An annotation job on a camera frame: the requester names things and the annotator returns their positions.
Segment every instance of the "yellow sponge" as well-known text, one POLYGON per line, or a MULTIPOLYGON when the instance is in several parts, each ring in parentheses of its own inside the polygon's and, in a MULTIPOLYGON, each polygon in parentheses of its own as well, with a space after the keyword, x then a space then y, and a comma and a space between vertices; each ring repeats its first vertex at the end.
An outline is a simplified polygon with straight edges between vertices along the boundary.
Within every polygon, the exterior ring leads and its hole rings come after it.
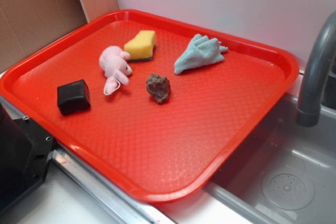
POLYGON ((131 55, 129 61, 151 60, 155 44, 155 31, 142 30, 124 45, 124 51, 131 55))

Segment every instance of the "cleaning cloth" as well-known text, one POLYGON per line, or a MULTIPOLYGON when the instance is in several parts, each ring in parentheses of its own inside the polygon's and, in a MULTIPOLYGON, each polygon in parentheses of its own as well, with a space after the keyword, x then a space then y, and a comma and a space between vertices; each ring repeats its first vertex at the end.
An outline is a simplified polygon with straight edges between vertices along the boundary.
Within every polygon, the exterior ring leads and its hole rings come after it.
POLYGON ((222 52, 228 50, 221 46, 218 39, 209 39, 207 36, 196 34, 189 42, 187 49, 175 62, 175 74, 180 74, 186 69, 198 68, 224 60, 222 52))

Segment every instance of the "stainless steel sink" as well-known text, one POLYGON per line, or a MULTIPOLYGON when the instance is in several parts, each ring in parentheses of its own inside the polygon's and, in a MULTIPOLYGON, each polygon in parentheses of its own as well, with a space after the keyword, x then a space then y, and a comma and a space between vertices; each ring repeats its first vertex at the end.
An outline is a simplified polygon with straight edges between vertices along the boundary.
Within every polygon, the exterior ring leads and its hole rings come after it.
POLYGON ((336 223, 336 113, 295 122, 286 94, 206 189, 254 223, 336 223))

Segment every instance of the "drain strainer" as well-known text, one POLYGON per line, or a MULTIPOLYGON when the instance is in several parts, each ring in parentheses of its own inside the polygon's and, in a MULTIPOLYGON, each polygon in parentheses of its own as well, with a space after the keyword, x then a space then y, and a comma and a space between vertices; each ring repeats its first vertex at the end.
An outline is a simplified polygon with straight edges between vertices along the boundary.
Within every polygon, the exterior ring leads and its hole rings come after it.
POLYGON ((262 181, 262 190, 270 203, 285 210, 304 208, 314 197, 311 180, 292 168, 275 169, 267 173, 262 181))

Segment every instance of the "pink plush toy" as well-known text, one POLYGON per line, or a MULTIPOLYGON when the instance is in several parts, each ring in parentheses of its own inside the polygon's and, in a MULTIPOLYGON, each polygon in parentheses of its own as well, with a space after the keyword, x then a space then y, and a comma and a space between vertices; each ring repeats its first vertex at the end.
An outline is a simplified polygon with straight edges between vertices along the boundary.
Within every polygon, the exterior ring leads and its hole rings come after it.
POLYGON ((130 80, 127 76, 132 73, 131 67, 126 60, 131 55, 124 52, 120 47, 110 46, 106 48, 99 58, 99 65, 105 71, 107 81, 104 87, 104 94, 109 95, 120 88, 120 83, 127 85, 130 80))

